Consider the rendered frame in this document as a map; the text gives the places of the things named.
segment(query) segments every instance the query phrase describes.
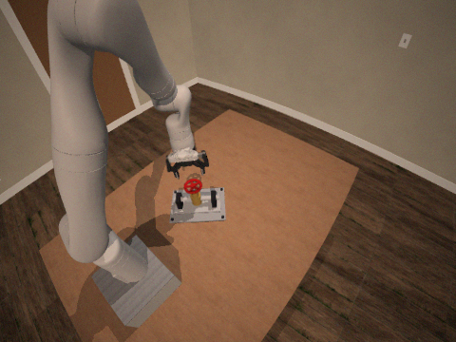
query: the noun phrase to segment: baseboard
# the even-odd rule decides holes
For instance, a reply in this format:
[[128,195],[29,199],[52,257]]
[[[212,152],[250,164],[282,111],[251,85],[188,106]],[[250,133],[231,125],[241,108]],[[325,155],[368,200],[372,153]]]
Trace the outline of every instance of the baseboard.
[[421,166],[418,166],[410,161],[406,161],[405,159],[403,159],[399,156],[396,156],[395,154],[393,154],[381,147],[378,147],[370,142],[366,142],[360,138],[357,138],[350,133],[347,133],[339,128],[331,126],[330,124],[323,123],[322,121],[319,121],[315,118],[310,117],[309,115],[300,113],[300,112],[293,110],[289,107],[286,107],[284,105],[273,103],[272,101],[262,99],[262,98],[258,97],[257,95],[249,94],[245,91],[234,89],[227,85],[222,85],[222,84],[219,84],[216,82],[205,80],[201,77],[198,77],[198,83],[205,85],[205,86],[210,86],[212,88],[215,88],[215,89],[218,89],[218,90],[221,90],[221,91],[224,91],[224,92],[236,95],[236,96],[239,96],[242,99],[255,102],[259,105],[264,105],[264,106],[271,108],[273,110],[276,110],[280,113],[286,114],[292,118],[298,119],[303,123],[310,124],[314,127],[324,130],[325,132],[331,133],[338,138],[341,138],[349,143],[353,143],[356,146],[364,148],[365,150],[367,150],[389,162],[393,162],[396,165],[399,165],[399,166],[405,168],[406,170],[414,173],[415,175],[421,176],[425,180],[431,181],[434,184],[437,184],[437,185],[443,187],[444,189],[452,192],[453,194],[456,194],[456,184],[455,183],[453,183],[449,180],[445,180],[444,178],[424,169]]
[[[212,88],[239,96],[242,99],[252,101],[252,102],[255,102],[260,105],[264,105],[264,106],[271,108],[273,110],[276,110],[280,113],[286,114],[292,118],[298,119],[303,123],[310,124],[312,126],[320,128],[320,129],[324,130],[325,132],[331,133],[334,136],[339,137],[349,143],[353,143],[361,148],[364,148],[365,150],[370,151],[371,153],[373,153],[389,162],[393,162],[393,163],[405,168],[406,170],[408,170],[418,176],[423,177],[425,180],[431,181],[434,184],[437,184],[437,185],[443,187],[444,189],[450,191],[451,193],[456,194],[456,184],[454,184],[453,182],[451,182],[449,180],[445,180],[442,177],[437,176],[436,174],[434,174],[430,171],[427,171],[423,167],[418,166],[410,161],[406,161],[405,159],[398,157],[395,154],[390,153],[389,151],[387,151],[383,148],[380,148],[370,142],[366,142],[362,139],[359,139],[350,133],[344,132],[343,130],[341,130],[339,128],[331,126],[330,124],[327,124],[327,123],[323,123],[315,118],[312,118],[306,114],[300,113],[296,110],[290,109],[289,107],[286,107],[281,104],[273,103],[272,101],[262,99],[256,95],[249,94],[245,91],[241,91],[238,89],[231,88],[227,85],[222,85],[222,84],[218,84],[216,82],[205,80],[200,77],[194,78],[193,80],[188,81],[184,84],[186,86],[193,86],[195,84],[202,84],[205,86],[210,86]],[[110,132],[113,129],[119,127],[120,125],[126,123],[127,121],[133,119],[134,117],[144,113],[145,110],[151,108],[152,106],[153,106],[152,101],[149,101],[145,104],[140,105],[139,107],[137,107],[130,113],[123,115],[120,119],[116,120],[113,123],[110,123],[107,126],[108,132]],[[44,164],[38,170],[34,171],[33,173],[31,173],[30,175],[28,175],[21,181],[17,182],[15,185],[13,185],[10,189],[5,191],[4,193],[0,194],[0,205],[3,204],[4,202],[6,202],[7,200],[9,200],[10,198],[12,198],[14,195],[16,195],[21,190],[25,189],[27,186],[32,184],[34,181],[38,180],[40,177],[44,176],[53,167],[54,166],[53,166],[52,161],[48,161],[46,164]]]

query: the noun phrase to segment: red handwheel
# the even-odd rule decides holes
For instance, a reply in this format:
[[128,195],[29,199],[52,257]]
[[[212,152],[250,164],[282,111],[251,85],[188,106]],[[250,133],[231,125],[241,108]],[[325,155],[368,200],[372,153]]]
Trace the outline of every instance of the red handwheel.
[[199,191],[201,191],[202,183],[200,180],[197,179],[191,179],[185,182],[183,185],[183,189],[187,194],[197,194]]

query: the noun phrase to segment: dark hardwood floor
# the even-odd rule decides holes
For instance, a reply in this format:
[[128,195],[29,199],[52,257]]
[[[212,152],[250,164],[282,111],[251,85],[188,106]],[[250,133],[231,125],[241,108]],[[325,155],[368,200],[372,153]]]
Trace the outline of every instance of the dark hardwood floor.
[[[191,91],[194,132],[233,109],[359,167],[264,342],[456,341],[456,195],[259,104],[204,85]],[[109,133],[106,195],[170,148],[166,116],[152,108]],[[0,207],[1,341],[80,341],[39,253],[64,212],[53,170]]]

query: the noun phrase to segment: orange rug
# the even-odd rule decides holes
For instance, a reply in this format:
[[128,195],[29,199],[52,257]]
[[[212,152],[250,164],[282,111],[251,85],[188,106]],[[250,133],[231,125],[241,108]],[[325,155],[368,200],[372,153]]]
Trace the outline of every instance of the orange rug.
[[[60,237],[41,249],[83,341],[259,342],[276,322],[331,230],[358,169],[228,110],[195,132],[209,159],[166,171],[163,155],[106,198],[109,226],[137,235],[181,280],[138,328],[125,327]],[[169,223],[174,190],[200,177],[223,187],[226,220]]]

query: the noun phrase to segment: gray wooden block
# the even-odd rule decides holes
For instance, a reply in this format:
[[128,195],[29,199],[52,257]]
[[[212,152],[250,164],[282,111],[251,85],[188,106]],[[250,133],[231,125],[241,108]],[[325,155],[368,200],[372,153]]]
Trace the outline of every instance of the gray wooden block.
[[147,256],[148,270],[143,279],[125,284],[104,269],[92,278],[125,326],[139,328],[179,288],[181,281],[138,237],[132,238],[130,246],[141,256]]

